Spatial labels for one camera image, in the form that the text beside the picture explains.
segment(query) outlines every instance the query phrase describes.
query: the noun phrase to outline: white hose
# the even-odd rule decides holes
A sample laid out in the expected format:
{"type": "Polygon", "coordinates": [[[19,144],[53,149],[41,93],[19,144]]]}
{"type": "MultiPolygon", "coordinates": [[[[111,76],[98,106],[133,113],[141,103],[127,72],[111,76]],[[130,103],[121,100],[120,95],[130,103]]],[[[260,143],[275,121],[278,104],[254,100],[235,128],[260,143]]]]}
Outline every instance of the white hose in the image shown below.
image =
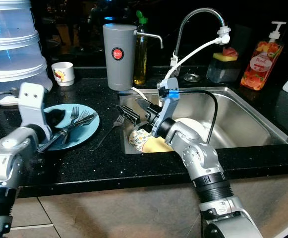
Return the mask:
{"type": "Polygon", "coordinates": [[[184,57],[182,60],[180,60],[174,67],[172,67],[168,73],[165,75],[165,79],[170,78],[171,74],[176,70],[176,68],[178,68],[181,64],[183,64],[187,59],[189,59],[191,56],[193,56],[194,54],[198,53],[200,50],[202,50],[203,48],[212,45],[212,44],[217,44],[221,42],[221,37],[215,38],[212,41],[209,41],[205,44],[203,44],[202,46],[196,48],[194,51],[192,51],[190,54],[188,54],[186,57],[184,57]]]}
{"type": "MultiPolygon", "coordinates": [[[[209,45],[212,45],[212,44],[217,44],[217,43],[220,43],[222,41],[221,37],[218,37],[218,38],[215,38],[214,40],[212,41],[209,41],[205,44],[203,44],[202,46],[196,48],[194,51],[192,51],[190,54],[188,54],[186,57],[184,57],[182,60],[180,60],[174,67],[172,67],[168,73],[165,75],[165,78],[164,79],[168,79],[171,74],[175,71],[176,68],[178,68],[181,64],[183,64],[185,61],[187,61],[191,56],[193,56],[194,54],[198,53],[200,50],[202,50],[203,48],[209,46],[209,45]]],[[[147,98],[145,97],[145,95],[137,88],[134,88],[134,87],[131,87],[130,89],[134,90],[136,93],[138,93],[143,99],[146,99],[147,98]]],[[[161,107],[162,106],[162,102],[159,100],[158,101],[158,104],[159,106],[161,107]]]]}
{"type": "Polygon", "coordinates": [[[143,99],[146,99],[146,96],[138,89],[138,88],[135,88],[135,87],[131,87],[130,89],[134,90],[136,93],[138,93],[143,99]]]}

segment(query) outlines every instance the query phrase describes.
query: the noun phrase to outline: kitchen sink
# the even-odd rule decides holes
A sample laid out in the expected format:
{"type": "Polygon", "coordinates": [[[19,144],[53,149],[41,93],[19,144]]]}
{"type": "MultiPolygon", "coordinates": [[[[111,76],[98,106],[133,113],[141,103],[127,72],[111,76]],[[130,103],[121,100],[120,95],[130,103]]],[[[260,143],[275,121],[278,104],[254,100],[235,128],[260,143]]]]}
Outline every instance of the kitchen sink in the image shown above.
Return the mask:
{"type": "MultiPolygon", "coordinates": [[[[210,144],[216,148],[233,148],[247,146],[288,144],[288,136],[263,117],[252,106],[227,87],[201,87],[194,89],[207,90],[218,100],[218,114],[211,136],[210,144]]],[[[156,89],[141,90],[147,99],[158,104],[156,89]]],[[[140,96],[134,91],[119,93],[120,105],[132,108],[145,121],[145,112],[135,101],[140,96]]],[[[173,119],[191,118],[200,122],[207,131],[211,126],[214,113],[214,102],[211,97],[202,93],[183,93],[173,114],[173,119]]],[[[125,120],[121,134],[123,151],[126,154],[141,153],[128,143],[134,126],[125,120]]]]}

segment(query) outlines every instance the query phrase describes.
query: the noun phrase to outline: dark background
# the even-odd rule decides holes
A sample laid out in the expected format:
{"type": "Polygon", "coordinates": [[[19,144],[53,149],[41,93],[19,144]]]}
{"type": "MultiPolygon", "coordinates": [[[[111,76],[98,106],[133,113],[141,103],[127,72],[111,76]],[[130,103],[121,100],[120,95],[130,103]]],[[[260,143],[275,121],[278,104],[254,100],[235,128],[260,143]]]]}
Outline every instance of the dark background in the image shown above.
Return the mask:
{"type": "MultiPolygon", "coordinates": [[[[230,45],[239,51],[243,67],[248,64],[257,41],[268,39],[269,33],[276,28],[271,22],[285,21],[287,24],[281,27],[280,38],[285,47],[272,74],[280,74],[284,82],[288,80],[288,0],[281,3],[262,0],[32,0],[32,6],[43,55],[49,63],[71,61],[74,66],[105,66],[101,26],[108,22],[138,24],[136,10],[141,10],[148,18],[148,32],[158,34],[164,40],[161,50],[158,40],[149,39],[148,67],[170,64],[181,21],[197,8],[212,7],[222,14],[231,28],[230,45]],[[90,24],[88,19],[94,7],[101,13],[96,14],[90,24]],[[72,45],[68,40],[69,24],[74,26],[75,32],[72,45]],[[50,40],[58,41],[58,46],[50,44],[50,40]]],[[[209,13],[191,17],[183,30],[179,57],[183,58],[216,38],[219,26],[218,19],[209,13]]],[[[221,51],[222,46],[209,46],[185,65],[208,65],[212,53],[221,51]]]]}

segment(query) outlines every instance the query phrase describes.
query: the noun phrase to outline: black hose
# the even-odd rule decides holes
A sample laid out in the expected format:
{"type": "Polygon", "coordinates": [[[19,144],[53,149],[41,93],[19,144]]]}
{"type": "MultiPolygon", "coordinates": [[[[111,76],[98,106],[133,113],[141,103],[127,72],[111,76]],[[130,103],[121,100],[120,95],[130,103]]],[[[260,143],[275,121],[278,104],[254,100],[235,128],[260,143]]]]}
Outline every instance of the black hose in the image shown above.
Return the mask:
{"type": "Polygon", "coordinates": [[[15,97],[18,97],[18,94],[19,94],[19,89],[18,88],[11,88],[9,91],[5,91],[5,92],[0,92],[0,95],[1,94],[11,94],[15,97]]]}
{"type": "Polygon", "coordinates": [[[207,138],[207,143],[209,144],[210,138],[211,138],[211,135],[212,135],[212,131],[213,131],[213,128],[214,128],[215,120],[217,119],[217,114],[218,114],[218,101],[217,101],[217,99],[215,98],[215,96],[212,93],[210,93],[210,92],[208,92],[206,90],[201,90],[201,89],[179,90],[178,92],[179,93],[204,93],[204,94],[209,95],[213,99],[215,107],[214,107],[214,114],[213,114],[213,119],[212,119],[212,122],[211,122],[210,131],[209,131],[208,138],[207,138]]]}

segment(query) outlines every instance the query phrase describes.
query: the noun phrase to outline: blue plate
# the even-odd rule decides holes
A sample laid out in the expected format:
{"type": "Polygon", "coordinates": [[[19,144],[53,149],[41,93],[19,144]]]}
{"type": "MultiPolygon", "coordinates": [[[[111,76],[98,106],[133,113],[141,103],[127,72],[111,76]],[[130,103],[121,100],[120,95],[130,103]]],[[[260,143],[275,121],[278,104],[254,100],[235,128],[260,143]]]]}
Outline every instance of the blue plate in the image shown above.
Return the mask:
{"type": "MultiPolygon", "coordinates": [[[[92,108],[87,107],[85,105],[81,104],[60,104],[60,105],[55,105],[49,108],[45,108],[44,111],[46,113],[54,110],[54,109],[60,109],[60,110],[65,110],[65,115],[63,120],[56,126],[57,128],[62,128],[71,123],[71,112],[73,107],[79,107],[79,114],[81,115],[84,110],[90,112],[92,114],[95,112],[92,108]]],[[[62,145],[62,139],[60,138],[57,140],[54,144],[52,144],[47,150],[63,150],[70,148],[72,146],[78,145],[88,139],[91,135],[94,134],[96,129],[99,127],[100,124],[100,117],[99,115],[96,116],[93,121],[85,126],[80,126],[77,127],[76,129],[72,130],[69,135],[69,139],[65,145],[62,145]]]]}

